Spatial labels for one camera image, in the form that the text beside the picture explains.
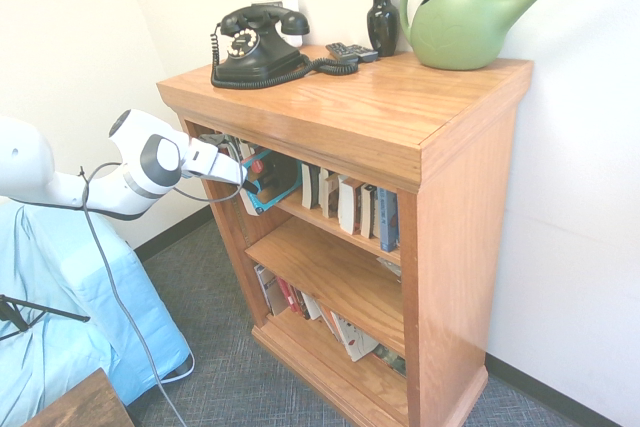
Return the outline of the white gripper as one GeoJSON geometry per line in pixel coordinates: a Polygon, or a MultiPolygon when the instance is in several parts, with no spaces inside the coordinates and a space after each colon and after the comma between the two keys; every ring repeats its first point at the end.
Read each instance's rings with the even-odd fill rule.
{"type": "Polygon", "coordinates": [[[243,188],[257,195],[260,188],[246,179],[247,169],[237,160],[221,153],[217,146],[199,139],[190,139],[180,148],[181,171],[184,177],[198,177],[243,188]]]}

